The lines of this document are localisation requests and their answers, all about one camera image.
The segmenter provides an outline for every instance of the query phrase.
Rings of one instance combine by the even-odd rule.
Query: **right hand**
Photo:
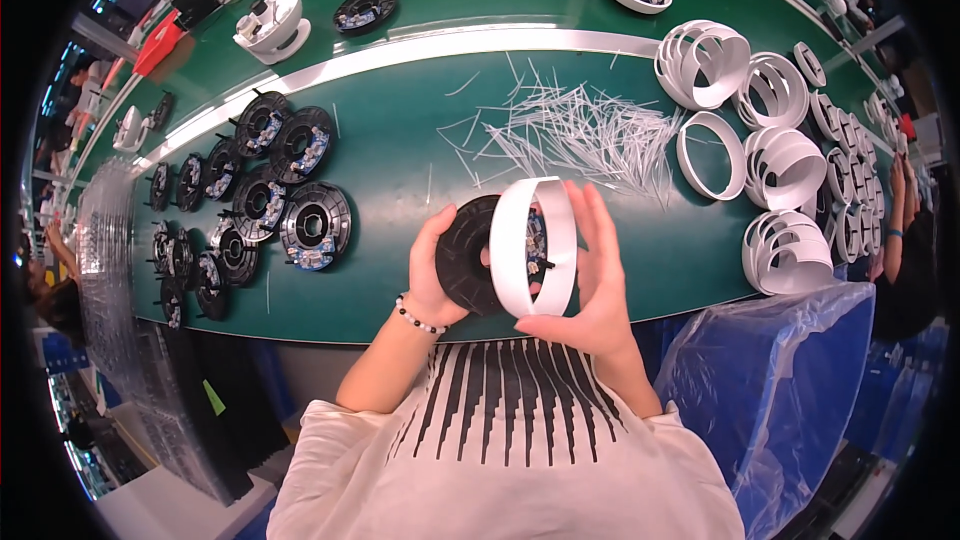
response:
[[[890,191],[894,198],[904,198],[906,196],[904,158],[901,155],[894,155],[894,163],[890,165]]]
[[[627,314],[627,285],[617,228],[593,184],[586,184],[583,190],[573,182],[563,184],[587,246],[586,250],[577,250],[580,312],[573,317],[527,315],[513,327],[590,355],[614,354],[636,342]]]

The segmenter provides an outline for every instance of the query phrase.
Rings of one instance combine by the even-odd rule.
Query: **beaded bracelet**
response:
[[[437,334],[437,335],[443,334],[447,330],[450,330],[449,325],[444,325],[436,328],[434,326],[427,325],[426,323],[422,323],[420,319],[415,318],[413,315],[407,312],[407,309],[403,307],[403,294],[400,294],[399,296],[396,297],[396,308],[398,311],[400,311],[400,314],[403,316],[403,318],[405,318],[410,323],[414,324],[414,326],[416,326],[420,330],[424,330],[425,332],[429,332],[430,334]]]

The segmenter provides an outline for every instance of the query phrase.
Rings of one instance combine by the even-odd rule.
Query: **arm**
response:
[[[904,258],[904,238],[902,235],[891,232],[904,233],[904,209],[906,205],[906,182],[904,180],[904,165],[900,155],[894,156],[893,166],[890,167],[890,187],[893,191],[893,208],[890,210],[890,223],[887,228],[887,241],[883,245],[883,275],[893,284],[900,273],[901,262]]]
[[[566,182],[566,193],[588,247],[579,249],[577,254],[580,312],[570,318],[528,315],[520,318],[515,328],[594,355],[597,379],[637,417],[663,414],[664,407],[647,378],[641,351],[630,329],[627,286],[614,221],[592,184],[581,190]]]
[[[394,309],[340,382],[337,405],[354,413],[392,413],[410,390],[436,339],[436,333],[415,327]]]
[[[427,219],[410,249],[410,291],[403,298],[403,308],[417,320],[438,328],[467,316],[465,308],[444,294],[437,279],[437,242],[456,216],[456,208],[447,205]],[[410,390],[438,337],[394,309],[364,354],[346,372],[337,390],[337,404],[355,413],[392,413]]]
[[[80,282],[80,268],[77,266],[77,255],[64,244],[64,237],[60,233],[58,222],[51,221],[46,227],[47,240],[50,241],[50,250],[66,268],[67,273],[77,283]]]

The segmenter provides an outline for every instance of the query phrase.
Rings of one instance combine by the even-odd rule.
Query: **blue bin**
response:
[[[875,288],[837,282],[800,296],[713,306],[670,345],[654,389],[712,451],[747,538],[807,506],[857,400]]]

